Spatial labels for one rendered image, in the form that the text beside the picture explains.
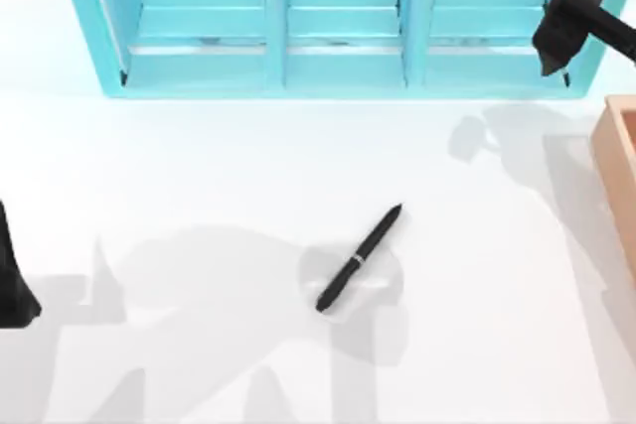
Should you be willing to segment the light blue rack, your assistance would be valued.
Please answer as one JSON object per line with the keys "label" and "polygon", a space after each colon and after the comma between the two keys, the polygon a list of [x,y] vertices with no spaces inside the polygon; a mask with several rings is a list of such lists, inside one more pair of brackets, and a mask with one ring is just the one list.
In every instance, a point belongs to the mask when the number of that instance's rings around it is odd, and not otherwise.
{"label": "light blue rack", "polygon": [[[619,14],[627,0],[604,0]],[[544,0],[72,0],[120,98],[568,99],[542,77]]]}

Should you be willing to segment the shallow salmon-coloured box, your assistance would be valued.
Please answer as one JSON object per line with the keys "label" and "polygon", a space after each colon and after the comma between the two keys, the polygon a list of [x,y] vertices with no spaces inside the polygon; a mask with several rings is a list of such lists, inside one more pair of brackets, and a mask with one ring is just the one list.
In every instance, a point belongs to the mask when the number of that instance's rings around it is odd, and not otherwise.
{"label": "shallow salmon-coloured box", "polygon": [[612,94],[592,130],[592,153],[636,288],[636,94]]}

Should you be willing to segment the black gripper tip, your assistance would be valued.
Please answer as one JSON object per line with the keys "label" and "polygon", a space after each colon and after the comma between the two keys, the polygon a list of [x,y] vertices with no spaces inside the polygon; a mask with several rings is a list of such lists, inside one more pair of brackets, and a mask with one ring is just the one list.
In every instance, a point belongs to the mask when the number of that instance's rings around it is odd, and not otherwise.
{"label": "black gripper tip", "polygon": [[0,201],[0,330],[27,328],[41,314],[42,305],[18,266],[6,210]]}

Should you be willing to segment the black pen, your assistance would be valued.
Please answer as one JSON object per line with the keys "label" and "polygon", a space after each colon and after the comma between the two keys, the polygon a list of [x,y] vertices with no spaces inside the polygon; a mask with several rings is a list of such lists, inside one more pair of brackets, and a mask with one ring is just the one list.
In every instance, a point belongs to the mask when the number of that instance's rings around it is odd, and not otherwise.
{"label": "black pen", "polygon": [[387,234],[397,222],[403,204],[397,204],[389,209],[382,219],[374,226],[362,240],[347,262],[337,271],[329,281],[315,302],[315,310],[325,313],[338,300],[346,289],[352,277],[364,266],[366,261],[382,243]]}

